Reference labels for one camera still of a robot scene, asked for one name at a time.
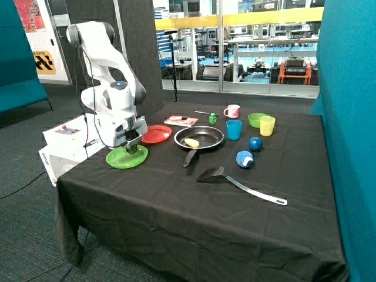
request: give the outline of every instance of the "pink mug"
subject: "pink mug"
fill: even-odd
[[[228,105],[227,108],[223,111],[223,114],[229,118],[237,119],[239,117],[239,112],[239,105]]]

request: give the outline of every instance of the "blue cup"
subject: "blue cup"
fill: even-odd
[[[241,126],[243,125],[243,122],[240,120],[234,119],[234,120],[228,120],[226,122],[226,128],[227,128],[227,137],[230,140],[237,140],[240,138],[241,134]]]

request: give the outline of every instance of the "yellow cup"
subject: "yellow cup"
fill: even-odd
[[[260,134],[262,136],[270,136],[273,133],[275,123],[276,119],[272,116],[260,117]]]

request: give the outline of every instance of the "black tablecloth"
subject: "black tablecloth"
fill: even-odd
[[[226,135],[224,108],[174,103],[148,120],[163,124],[171,115],[209,116]],[[274,133],[261,137],[263,150],[242,169],[236,154],[259,136],[247,120],[257,110],[241,109],[241,139],[226,140],[215,152],[199,155],[188,169],[187,152],[173,135],[149,149],[134,169],[111,168],[103,149],[58,179],[55,236],[66,259],[78,264],[83,249],[79,226],[114,249],[126,251],[157,270],[189,281],[346,281],[337,212],[320,116],[269,113]],[[280,206],[253,197],[226,180],[196,178],[209,167],[224,166],[249,188],[285,198]]]

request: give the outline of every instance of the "gray carpet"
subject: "gray carpet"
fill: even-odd
[[[42,132],[82,113],[73,87],[44,87],[54,111],[44,101],[0,115],[0,197],[22,188],[44,171],[38,155],[38,150],[45,146]],[[223,106],[240,103],[268,112],[294,113],[308,113],[314,102],[188,92],[179,92],[179,99]],[[166,92],[165,103],[172,100],[173,92]],[[67,272],[70,265],[64,263],[53,238],[54,208],[55,189],[46,174],[20,192],[0,199],[0,281],[26,281],[46,271],[31,281],[60,281]],[[85,237],[86,230],[80,229],[82,243]],[[72,268],[65,281],[184,281],[99,243],[90,233],[85,249],[94,248],[85,254],[80,267]]]

